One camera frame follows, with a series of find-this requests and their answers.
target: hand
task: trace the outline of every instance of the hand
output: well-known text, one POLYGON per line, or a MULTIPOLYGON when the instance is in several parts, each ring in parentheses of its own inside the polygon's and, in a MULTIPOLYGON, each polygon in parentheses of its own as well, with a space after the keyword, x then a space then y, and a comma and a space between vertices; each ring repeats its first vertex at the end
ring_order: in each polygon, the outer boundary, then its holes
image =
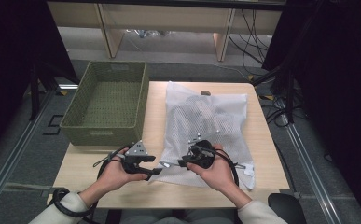
MULTIPOLYGON (((223 149, 221 144, 213 145, 215 150, 223 149)), ((217 151, 223 156, 226 156, 222 151, 217 151)), ((199 175, 206 184, 212 188, 219 190, 226 189, 228 185, 234 185, 232 171, 230 170, 229 164, 220 156, 215 156, 215 161, 212 166, 207 169, 203 169, 197 164, 188 163, 187 168, 199 175)))
MULTIPOLYGON (((125 154, 128 148, 122 149, 119 154, 125 154)), ((92 206, 106 193, 120 189, 126 183, 131 181, 145 180, 148 178, 146 174, 128 174, 124 171, 121 164, 121 158, 115 156, 111 162, 104 168, 99 179, 81 191, 79 196, 88 207, 92 206)))
MULTIPOLYGON (((118 154, 125 154, 128 148, 122 149, 118 154)), ((120 189, 126 183, 131 181, 145 180, 148 178, 146 174, 128 174, 124 171, 121 164, 121 158, 115 156, 111 162, 107 164, 97 183, 104 187, 107 192, 120 189)))
MULTIPOLYGON (((223 149, 220 144, 213 145, 215 150, 223 149)), ((199 175, 210 188, 220 191, 230 201, 232 201, 237 208, 244 207, 247 203, 250 203, 252 199, 233 181, 232 171, 229 168, 229 164, 220 156, 215 156, 215 161, 212 166, 203 169, 197 164, 188 163, 188 169, 199 175)))

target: person's right hand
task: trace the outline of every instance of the person's right hand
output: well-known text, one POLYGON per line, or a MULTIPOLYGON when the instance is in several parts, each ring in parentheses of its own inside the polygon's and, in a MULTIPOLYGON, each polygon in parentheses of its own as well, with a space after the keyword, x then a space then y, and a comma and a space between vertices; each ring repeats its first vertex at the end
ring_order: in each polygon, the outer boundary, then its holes
MULTIPOLYGON (((223 149, 223 146, 220 144, 213 145, 213 148, 217 150, 216 153, 227 156, 224 152, 219 151, 219 149, 223 149)), ((203 169, 193 163, 188 163, 187 167, 199 175, 210 188, 223 193, 237 208, 242 208, 252 201, 243 190, 236 186, 229 164, 220 156, 216 155, 212 166, 207 169, 203 169)))
MULTIPOLYGON (((215 150, 223 149, 221 144, 213 145, 215 150)), ((217 151, 223 156, 226 156, 222 151, 217 151)), ((219 190, 222 192, 228 186, 235 185, 230 170, 229 164, 220 156, 215 156, 215 161, 212 166, 207 169, 203 169, 197 164, 188 163, 187 168, 199 175, 210 188, 219 190)))

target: white cloth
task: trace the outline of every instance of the white cloth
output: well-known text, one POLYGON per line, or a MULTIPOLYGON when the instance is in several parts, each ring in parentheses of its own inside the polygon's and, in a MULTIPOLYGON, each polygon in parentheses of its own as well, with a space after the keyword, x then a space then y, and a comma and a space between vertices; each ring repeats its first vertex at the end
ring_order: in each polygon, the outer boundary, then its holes
MULTIPOLYGON (((68 193, 61 203, 73 212, 84 212, 88 208, 76 193, 68 193)), ((272 209, 259 201, 252 201, 238 209, 238 217, 245 224, 283 224, 282 219, 276 216, 272 209)), ((31 224, 76 224, 80 218, 69 217, 61 213, 55 205, 51 205, 40 213, 31 224)))
MULTIPOLYGON (((73 212, 85 212, 88 210, 87 205, 77 193, 70 192, 61 199, 61 204, 73 212)), ((69 217, 59 211, 54 204, 50 205, 40 213, 30 224, 76 224, 80 221, 80 217, 69 217)))
MULTIPOLYGON (((246 94, 220 94, 205 96, 177 83, 169 82, 166 90, 166 128, 164 147, 160 161, 177 164, 187 155, 191 144, 188 140, 215 133, 206 140, 220 143, 233 162, 247 167, 237 169, 240 188, 252 189, 255 185, 253 159, 243 139, 246 120, 246 94)), ((171 165, 163 168, 158 180, 180 185, 208 187, 206 183, 186 168, 171 165)))

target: person's left hand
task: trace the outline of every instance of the person's left hand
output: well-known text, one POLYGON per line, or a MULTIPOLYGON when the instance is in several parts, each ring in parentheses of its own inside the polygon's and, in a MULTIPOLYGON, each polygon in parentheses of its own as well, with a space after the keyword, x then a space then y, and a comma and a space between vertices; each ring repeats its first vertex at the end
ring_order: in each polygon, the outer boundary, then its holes
MULTIPOLYGON (((128 148, 122 149, 119 153, 125 154, 128 148)), ((126 183, 137 180, 145 180, 146 174, 128 174, 124 171, 121 164, 121 158, 115 156, 111 162, 104 168, 99 179, 90 185, 87 189, 81 191, 79 196, 85 205, 92 206, 101 199, 106 193, 120 189, 126 183)))
MULTIPOLYGON (((124 155, 128 148, 122 149, 118 154, 124 155)), ((120 189, 126 183, 131 181, 145 180, 146 174, 128 174, 124 171, 121 164, 121 158, 115 156, 111 162, 107 164, 99 179, 96 181, 104 187, 107 192, 120 189)))

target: gray carpet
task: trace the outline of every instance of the gray carpet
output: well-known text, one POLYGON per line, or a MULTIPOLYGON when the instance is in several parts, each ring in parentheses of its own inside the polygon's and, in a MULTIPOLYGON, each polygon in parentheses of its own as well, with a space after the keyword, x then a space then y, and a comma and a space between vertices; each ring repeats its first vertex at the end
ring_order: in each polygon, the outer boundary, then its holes
MULTIPOLYGON (((87 61, 72 61, 76 73, 82 77, 87 67, 87 61)), ((165 64, 149 63, 147 65, 150 80, 160 81, 210 81, 210 82, 247 82, 237 70, 242 67, 222 68, 214 65, 196 65, 188 63, 165 64)), ((248 68, 254 73, 264 74, 265 71, 257 68, 248 68)), ((257 87, 257 94, 269 95, 270 83, 261 84, 257 87)), ((6 188, 0 196, 0 223, 27 223, 45 208, 47 198, 41 196, 41 188, 52 186, 56 174, 62 163, 62 158, 69 144, 68 140, 59 133, 58 135, 44 135, 44 133, 55 133, 55 127, 49 127, 50 120, 54 115, 63 115, 74 95, 69 91, 67 95, 55 95, 49 102, 38 127, 26 148, 19 164, 9 179, 10 183, 30 185, 30 189, 6 188)), ((272 105, 270 100, 261 100, 261 105, 272 105)), ((263 107, 264 113, 271 113, 269 107, 263 107)), ((30 99, 25 97, 24 104, 14 116, 7 132, 0 142, 0 169, 7 159, 9 151, 14 147, 28 122, 30 115, 30 99)), ((297 115, 305 117, 302 110, 297 110, 297 115)), ((301 139, 308 149, 313 164, 321 176, 334 204, 338 208, 343 223, 361 223, 361 209, 356 199, 350 192, 346 183, 340 175, 339 170, 330 161, 324 159, 324 145, 319 141, 311 122, 307 119, 295 117, 296 126, 301 139)), ((279 146, 283 157, 285 172, 288 180, 294 181, 290 184, 292 190, 300 195, 299 202, 303 207, 308 223, 326 223, 319 202, 317 202, 311 184, 299 161, 294 146, 287 134, 286 127, 278 127, 271 122, 269 124, 273 140, 279 146)), ((106 210, 99 210, 96 220, 104 223, 106 210)))

